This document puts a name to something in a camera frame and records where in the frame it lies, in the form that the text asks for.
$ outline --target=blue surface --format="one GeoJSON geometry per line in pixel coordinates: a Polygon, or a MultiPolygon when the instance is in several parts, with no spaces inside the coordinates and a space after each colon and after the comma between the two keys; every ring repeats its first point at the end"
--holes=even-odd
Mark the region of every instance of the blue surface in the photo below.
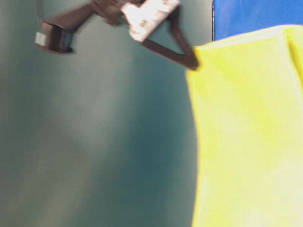
{"type": "Polygon", "coordinates": [[[215,40],[282,24],[303,24],[303,0],[215,0],[215,40]]]}

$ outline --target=dark green background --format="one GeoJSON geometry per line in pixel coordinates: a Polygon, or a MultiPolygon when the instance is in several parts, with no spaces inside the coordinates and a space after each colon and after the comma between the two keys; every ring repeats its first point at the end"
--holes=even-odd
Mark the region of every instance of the dark green background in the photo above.
{"type": "MultiPolygon", "coordinates": [[[[46,1],[51,15],[80,0],[46,1]]],[[[211,0],[183,1],[192,45],[211,0]]],[[[184,68],[94,17],[74,55],[34,47],[33,1],[0,3],[0,226],[189,227],[196,136],[184,68]]],[[[161,29],[156,36],[175,48],[161,29]]]]}

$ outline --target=microfiber cloth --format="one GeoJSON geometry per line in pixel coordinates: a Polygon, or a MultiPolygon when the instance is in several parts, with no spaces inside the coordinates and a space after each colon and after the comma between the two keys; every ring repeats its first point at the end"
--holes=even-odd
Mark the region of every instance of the microfiber cloth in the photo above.
{"type": "Polygon", "coordinates": [[[303,227],[303,27],[195,47],[193,227],[303,227]]]}

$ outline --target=white sticker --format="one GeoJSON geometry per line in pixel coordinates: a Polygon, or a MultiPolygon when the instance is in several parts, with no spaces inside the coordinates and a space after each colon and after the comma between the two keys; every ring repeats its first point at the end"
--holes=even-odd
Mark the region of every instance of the white sticker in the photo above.
{"type": "Polygon", "coordinates": [[[35,37],[35,43],[40,45],[40,46],[45,46],[46,45],[46,35],[37,32],[36,37],[35,37]]]}
{"type": "Polygon", "coordinates": [[[121,11],[130,24],[131,37],[143,42],[179,4],[179,0],[146,0],[137,7],[128,2],[121,11]]]}

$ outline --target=green backdrop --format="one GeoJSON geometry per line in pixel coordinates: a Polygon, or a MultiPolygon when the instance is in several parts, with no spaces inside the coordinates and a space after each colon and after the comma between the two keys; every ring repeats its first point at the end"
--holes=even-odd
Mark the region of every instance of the green backdrop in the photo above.
{"type": "MultiPolygon", "coordinates": [[[[47,15],[79,0],[46,1],[47,15]]],[[[184,68],[94,17],[76,54],[34,47],[33,1],[0,4],[0,226],[189,227],[196,136],[184,68]]],[[[211,0],[183,1],[192,45],[211,0]]],[[[166,28],[155,36],[176,48],[166,28]]]]}

